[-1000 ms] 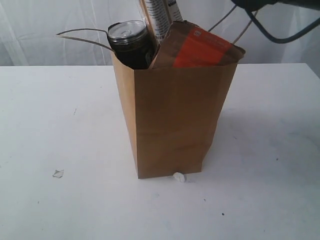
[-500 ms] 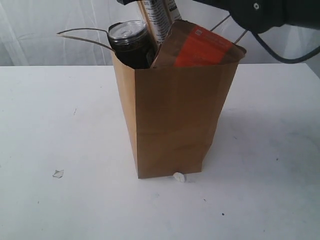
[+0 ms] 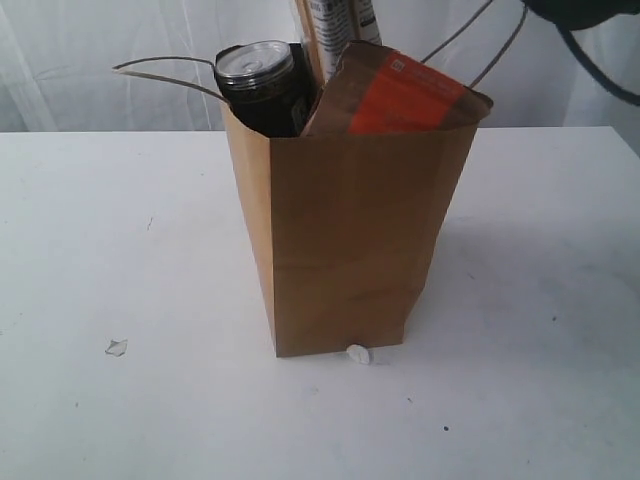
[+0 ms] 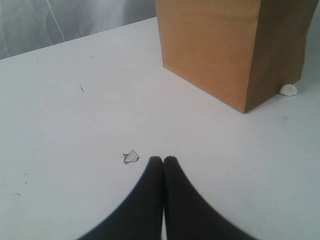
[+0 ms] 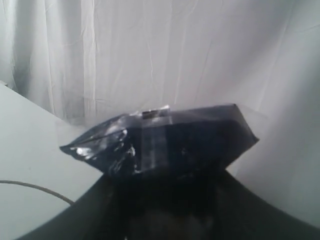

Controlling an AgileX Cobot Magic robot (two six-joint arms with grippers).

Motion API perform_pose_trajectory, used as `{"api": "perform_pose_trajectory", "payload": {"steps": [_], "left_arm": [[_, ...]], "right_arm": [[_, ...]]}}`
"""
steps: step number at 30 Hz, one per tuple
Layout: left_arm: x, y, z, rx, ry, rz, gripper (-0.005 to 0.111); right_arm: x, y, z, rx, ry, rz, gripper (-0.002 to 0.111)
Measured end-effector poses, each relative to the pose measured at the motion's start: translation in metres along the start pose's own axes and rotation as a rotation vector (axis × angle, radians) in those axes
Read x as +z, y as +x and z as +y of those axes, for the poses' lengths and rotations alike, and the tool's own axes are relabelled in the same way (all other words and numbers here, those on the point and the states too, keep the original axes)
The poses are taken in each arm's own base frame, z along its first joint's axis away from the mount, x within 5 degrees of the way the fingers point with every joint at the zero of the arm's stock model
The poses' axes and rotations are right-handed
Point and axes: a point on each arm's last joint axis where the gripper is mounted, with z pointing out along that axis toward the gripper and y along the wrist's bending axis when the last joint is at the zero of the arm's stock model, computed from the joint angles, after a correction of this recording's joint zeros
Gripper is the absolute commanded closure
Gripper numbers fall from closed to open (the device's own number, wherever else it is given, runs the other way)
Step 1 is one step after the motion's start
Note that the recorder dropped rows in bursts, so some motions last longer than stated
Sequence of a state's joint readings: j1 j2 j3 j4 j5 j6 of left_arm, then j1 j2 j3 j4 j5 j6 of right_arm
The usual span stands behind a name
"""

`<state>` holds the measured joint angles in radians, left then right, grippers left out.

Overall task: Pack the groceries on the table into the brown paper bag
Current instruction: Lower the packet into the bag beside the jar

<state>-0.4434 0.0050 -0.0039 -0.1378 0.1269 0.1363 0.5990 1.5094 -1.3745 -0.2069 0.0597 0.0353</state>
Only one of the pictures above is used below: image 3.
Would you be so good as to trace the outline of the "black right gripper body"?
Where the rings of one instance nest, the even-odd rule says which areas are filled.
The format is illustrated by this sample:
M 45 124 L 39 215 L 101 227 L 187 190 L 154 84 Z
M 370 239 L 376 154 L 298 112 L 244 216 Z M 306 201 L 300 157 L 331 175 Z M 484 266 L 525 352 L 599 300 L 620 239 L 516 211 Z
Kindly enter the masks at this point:
M 598 26 L 615 16 L 630 14 L 629 0 L 526 0 L 539 17 L 570 31 Z

